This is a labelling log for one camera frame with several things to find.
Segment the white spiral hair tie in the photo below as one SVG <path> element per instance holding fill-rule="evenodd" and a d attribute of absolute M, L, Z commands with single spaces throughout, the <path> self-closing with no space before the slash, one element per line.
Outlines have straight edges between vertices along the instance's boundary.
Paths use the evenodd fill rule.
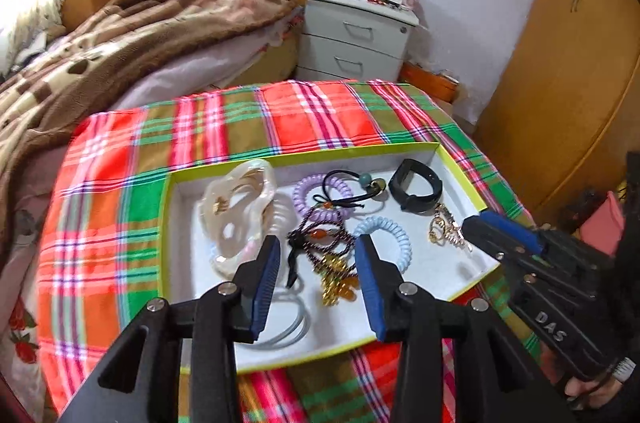
<path fill-rule="evenodd" d="M 411 264 L 411 242 L 409 241 L 409 236 L 398 223 L 395 223 L 386 217 L 367 217 L 356 226 L 353 236 L 357 238 L 361 235 L 371 235 L 374 231 L 379 229 L 390 233 L 396 238 L 396 241 L 398 241 L 400 246 L 400 257 L 396 262 L 396 266 L 398 266 L 400 273 L 404 273 Z"/>

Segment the nightstand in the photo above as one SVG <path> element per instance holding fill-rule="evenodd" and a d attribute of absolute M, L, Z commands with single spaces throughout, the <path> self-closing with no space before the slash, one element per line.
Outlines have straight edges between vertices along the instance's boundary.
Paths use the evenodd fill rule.
<path fill-rule="evenodd" d="M 418 17 L 367 0 L 306 0 L 298 80 L 395 82 Z"/>

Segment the fleece blanket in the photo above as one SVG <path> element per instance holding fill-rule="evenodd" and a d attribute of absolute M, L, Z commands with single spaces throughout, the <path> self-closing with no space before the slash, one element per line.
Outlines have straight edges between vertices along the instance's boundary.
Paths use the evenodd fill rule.
<path fill-rule="evenodd" d="M 425 93 L 406 84 L 249 85 L 89 117 L 66 152 L 40 246 L 38 352 L 56 408 L 64 408 L 119 332 L 158 294 L 159 214 L 169 172 L 293 152 L 434 140 L 492 209 L 532 224 L 476 145 Z M 537 338 L 507 306 L 500 273 L 470 294 L 489 299 L 530 352 L 539 352 Z M 450 350 L 450 342 L 443 342 L 446 422 L 455 418 Z M 397 345 L 372 343 L 242 376 L 244 421 L 386 422 L 397 363 Z M 183 418 L 187 392 L 188 379 L 182 378 Z"/>
<path fill-rule="evenodd" d="M 165 63 L 286 16 L 297 0 L 112 0 L 0 86 L 0 271 L 12 238 L 12 189 L 28 158 L 63 146 Z"/>

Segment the silver screw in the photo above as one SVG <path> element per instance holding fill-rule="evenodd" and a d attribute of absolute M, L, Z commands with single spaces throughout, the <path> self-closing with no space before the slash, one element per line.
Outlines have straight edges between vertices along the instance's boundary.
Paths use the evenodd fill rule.
<path fill-rule="evenodd" d="M 225 297 L 227 295 L 232 295 L 236 291 L 238 291 L 238 286 L 236 286 L 233 282 L 222 282 L 222 284 L 218 286 L 218 293 L 224 295 Z"/>
<path fill-rule="evenodd" d="M 480 313 L 486 311 L 489 308 L 489 302 L 484 300 L 484 298 L 474 298 L 470 302 L 471 308 L 474 311 L 479 311 Z"/>
<path fill-rule="evenodd" d="M 156 311 L 161 310 L 164 307 L 164 304 L 165 302 L 162 298 L 152 298 L 146 303 L 146 309 L 155 313 Z"/>
<path fill-rule="evenodd" d="M 413 282 L 402 282 L 402 284 L 398 286 L 398 291 L 404 296 L 410 297 L 418 292 L 418 286 Z"/>

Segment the plaid tablecloth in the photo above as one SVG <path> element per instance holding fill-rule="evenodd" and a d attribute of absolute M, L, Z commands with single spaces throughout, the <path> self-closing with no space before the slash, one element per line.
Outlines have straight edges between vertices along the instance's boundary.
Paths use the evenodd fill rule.
<path fill-rule="evenodd" d="M 430 98 L 388 82 L 282 82 L 95 114 L 78 128 L 42 235 L 40 359 L 61 410 L 119 331 L 157 294 L 159 209 L 168 172 L 350 146 L 441 142 L 485 202 L 531 218 L 495 167 Z M 535 355 L 538 341 L 506 305 L 493 274 L 483 295 Z M 455 417 L 450 342 L 443 341 L 444 421 Z M 398 346 L 371 343 L 239 380 L 247 422 L 387 421 Z M 185 392 L 188 378 L 181 382 Z M 185 403 L 180 413 L 188 412 Z"/>

